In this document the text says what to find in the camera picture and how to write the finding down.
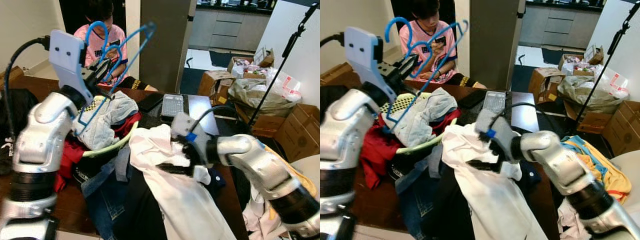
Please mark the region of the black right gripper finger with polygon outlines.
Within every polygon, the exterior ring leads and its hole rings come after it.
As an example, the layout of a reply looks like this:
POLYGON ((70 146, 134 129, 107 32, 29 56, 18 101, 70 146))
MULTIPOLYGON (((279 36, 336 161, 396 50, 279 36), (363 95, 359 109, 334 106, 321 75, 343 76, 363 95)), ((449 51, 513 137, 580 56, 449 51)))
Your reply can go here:
POLYGON ((175 166, 173 164, 159 164, 158 168, 163 172, 176 175, 192 175, 194 174, 193 166, 175 166))
POLYGON ((490 162, 482 162, 480 160, 469 160, 467 165, 473 167, 477 170, 484 170, 490 172, 500 172, 501 171, 501 163, 490 163, 490 162))

